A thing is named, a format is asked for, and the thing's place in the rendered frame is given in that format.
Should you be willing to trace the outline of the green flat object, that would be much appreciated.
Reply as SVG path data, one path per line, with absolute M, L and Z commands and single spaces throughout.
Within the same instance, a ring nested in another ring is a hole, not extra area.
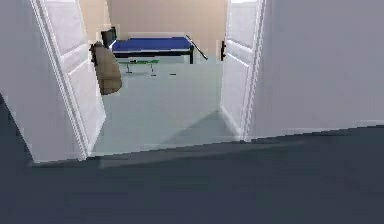
M 119 64 L 126 66 L 128 73 L 153 72 L 158 63 L 159 61 L 155 59 L 119 61 Z

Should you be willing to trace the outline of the brown rounded shape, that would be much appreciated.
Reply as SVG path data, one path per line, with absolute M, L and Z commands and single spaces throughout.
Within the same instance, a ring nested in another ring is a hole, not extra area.
M 119 64 L 111 50 L 97 41 L 93 44 L 96 59 L 95 71 L 102 95 L 119 91 L 122 87 L 122 75 Z

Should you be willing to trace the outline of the blue bed with black frame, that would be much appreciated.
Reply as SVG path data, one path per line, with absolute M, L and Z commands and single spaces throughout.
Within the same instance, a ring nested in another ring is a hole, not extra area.
M 156 57 L 156 56 L 189 56 L 189 63 L 194 62 L 196 47 L 186 36 L 158 38 L 129 38 L 115 40 L 108 49 L 116 58 Z

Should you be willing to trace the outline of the black chair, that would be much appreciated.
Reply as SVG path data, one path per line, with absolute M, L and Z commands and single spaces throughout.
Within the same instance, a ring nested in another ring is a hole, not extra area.
M 112 26 L 110 29 L 101 32 L 102 42 L 105 48 L 111 48 L 117 40 L 116 28 Z

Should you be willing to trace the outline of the white room door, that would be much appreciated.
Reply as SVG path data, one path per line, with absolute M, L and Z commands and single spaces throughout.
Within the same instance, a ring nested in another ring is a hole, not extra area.
M 82 154 L 92 154 L 105 122 L 92 54 L 79 0 L 37 0 L 74 109 Z
M 237 139 L 243 138 L 262 3 L 263 0 L 228 0 L 227 5 L 220 110 Z

